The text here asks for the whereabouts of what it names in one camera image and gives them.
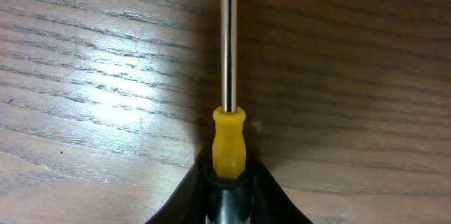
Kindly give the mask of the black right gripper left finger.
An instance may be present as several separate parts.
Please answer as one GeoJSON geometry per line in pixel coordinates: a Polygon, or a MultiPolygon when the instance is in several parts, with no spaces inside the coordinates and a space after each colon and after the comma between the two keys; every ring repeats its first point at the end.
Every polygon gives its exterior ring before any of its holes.
{"type": "Polygon", "coordinates": [[[195,163],[166,203],[145,224],[203,224],[205,218],[204,174],[195,163]]]}

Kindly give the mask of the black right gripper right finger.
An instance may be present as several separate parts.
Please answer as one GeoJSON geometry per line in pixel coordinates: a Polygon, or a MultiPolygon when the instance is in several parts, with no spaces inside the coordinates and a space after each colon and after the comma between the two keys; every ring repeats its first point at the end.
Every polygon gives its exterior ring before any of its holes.
{"type": "Polygon", "coordinates": [[[313,224],[291,202],[261,161],[254,163],[252,188],[252,224],[313,224]]]}

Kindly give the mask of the black yellow precision screwdriver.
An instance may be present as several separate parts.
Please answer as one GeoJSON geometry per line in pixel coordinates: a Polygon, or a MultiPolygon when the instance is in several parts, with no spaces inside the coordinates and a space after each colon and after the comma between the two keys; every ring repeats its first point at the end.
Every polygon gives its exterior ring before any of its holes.
{"type": "Polygon", "coordinates": [[[246,114],[237,106],[237,0],[221,0],[221,106],[213,112],[212,165],[206,176],[207,223],[248,223],[251,177],[243,136],[246,114]]]}

